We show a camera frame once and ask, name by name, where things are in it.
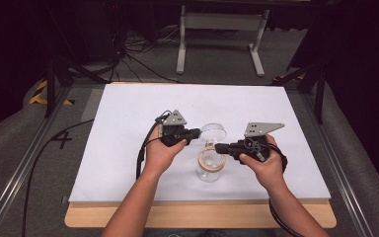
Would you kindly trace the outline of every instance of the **metal bracket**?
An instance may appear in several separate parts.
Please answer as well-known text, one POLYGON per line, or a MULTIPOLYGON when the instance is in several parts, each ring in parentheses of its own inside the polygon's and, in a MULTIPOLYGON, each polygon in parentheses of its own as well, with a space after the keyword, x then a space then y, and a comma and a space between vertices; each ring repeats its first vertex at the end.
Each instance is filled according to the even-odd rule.
POLYGON ((284 126, 284 123, 249 122, 245 130, 245 137, 262 136, 284 126))
POLYGON ((186 119, 177 110, 174 110, 163 122, 162 125, 185 125, 186 119))

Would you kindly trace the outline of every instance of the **white paper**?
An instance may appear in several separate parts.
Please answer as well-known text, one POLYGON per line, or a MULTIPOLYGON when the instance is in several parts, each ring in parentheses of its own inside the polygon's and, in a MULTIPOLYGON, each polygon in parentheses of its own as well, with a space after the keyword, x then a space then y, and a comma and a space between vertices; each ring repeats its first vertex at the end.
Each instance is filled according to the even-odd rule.
MULTIPOLYGON (((287 156, 288 187, 298 198, 331 197, 283 88, 112 84, 105 88, 70 201, 122 201, 135 181, 137 154, 154 119, 173 110, 180 111, 188 129, 222 124, 223 143, 243 139, 250 121, 283 122, 284 128, 270 134, 287 156)), ((195 169, 203 146, 204 141, 193 140, 176 156, 155 200, 268 198, 253 171, 230 156, 218 181, 200 180, 195 169)))

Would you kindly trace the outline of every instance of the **metal frame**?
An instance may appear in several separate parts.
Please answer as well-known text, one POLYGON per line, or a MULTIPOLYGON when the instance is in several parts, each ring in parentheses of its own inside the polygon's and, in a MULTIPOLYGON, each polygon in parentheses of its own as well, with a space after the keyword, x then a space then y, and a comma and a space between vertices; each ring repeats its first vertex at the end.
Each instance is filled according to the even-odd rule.
POLYGON ((56 99, 56 106, 54 108, 54 111, 48 116, 48 118, 45 118, 39 126, 38 132, 33 138, 32 143, 30 144, 23 159, 21 160, 13 176, 9 180, 4 192, 2 193, 0 197, 0 224, 5 214, 7 213, 9 207, 11 206, 11 203, 13 202, 17 193, 19 192, 24 182, 24 179, 27 177, 30 170, 32 169, 34 161, 35 159, 37 159, 36 156, 38 155, 38 151, 40 146, 42 145, 43 139, 47 135, 47 132, 52 122, 54 121, 57 112, 63 105, 63 102, 67 99, 69 92, 70 88, 64 87, 60 89, 59 96, 56 99))
POLYGON ((178 52, 177 73, 183 74, 186 63, 186 29, 216 29, 216 30, 238 30, 257 31, 254 43, 249 44, 257 75, 265 76, 263 65, 261 64, 258 48, 263 37, 269 10, 264 10, 262 15, 237 15, 237 14, 207 14, 207 13, 187 13, 186 6, 181 8, 180 22, 180 50, 178 52))
POLYGON ((325 129, 314 116, 315 105, 313 104, 310 95, 303 94, 302 100, 310 116, 310 119, 313 121, 312 124, 319 133, 319 136, 322 140, 322 144, 325 147, 326 153, 329 157, 328 162, 331 167, 332 174, 334 175, 338 188, 341 191, 343 201, 348 209, 350 217, 352 218, 353 224, 355 225, 358 235, 361 237, 374 236, 364 216, 364 213, 362 212, 361 206, 359 205, 355 192, 353 191, 353 188, 350 185, 345 172, 343 171, 340 159, 338 158, 337 153, 335 152, 331 144, 331 141, 328 139, 325 129))

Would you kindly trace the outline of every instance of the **yellow tape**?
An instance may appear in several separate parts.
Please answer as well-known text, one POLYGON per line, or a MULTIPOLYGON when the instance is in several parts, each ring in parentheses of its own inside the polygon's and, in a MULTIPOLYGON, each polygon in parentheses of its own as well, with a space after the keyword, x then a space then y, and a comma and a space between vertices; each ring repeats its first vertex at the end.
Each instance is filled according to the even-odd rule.
MULTIPOLYGON (((36 91, 34 92, 32 98, 30 99, 30 104, 42 104, 47 105, 46 99, 41 99, 39 96, 47 85, 47 80, 43 79, 41 83, 39 83, 36 91)), ((66 100, 63 105, 65 106, 73 106, 75 105, 75 100, 66 100)))

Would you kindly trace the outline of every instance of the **table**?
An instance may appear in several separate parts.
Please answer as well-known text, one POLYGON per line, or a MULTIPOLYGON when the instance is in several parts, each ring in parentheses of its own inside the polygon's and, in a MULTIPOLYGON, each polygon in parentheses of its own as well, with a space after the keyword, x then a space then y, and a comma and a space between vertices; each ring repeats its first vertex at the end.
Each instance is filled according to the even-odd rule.
MULTIPOLYGON (((181 108, 188 128, 208 121, 223 124, 228 133, 223 142, 243 136, 247 119, 284 121, 285 128, 272 135, 288 157, 287 185, 323 226, 336 225, 331 196, 283 88, 120 84, 106 86, 70 197, 68 226, 103 227, 107 223, 134 183, 138 148, 164 107, 181 108), (244 113, 253 106, 255 110, 244 113), (226 116, 229 110, 238 116, 226 116)), ((222 177, 213 186, 198 179, 192 165, 203 144, 193 140, 165 172, 147 226, 276 227, 266 204, 267 193, 246 166, 228 158, 222 177)))

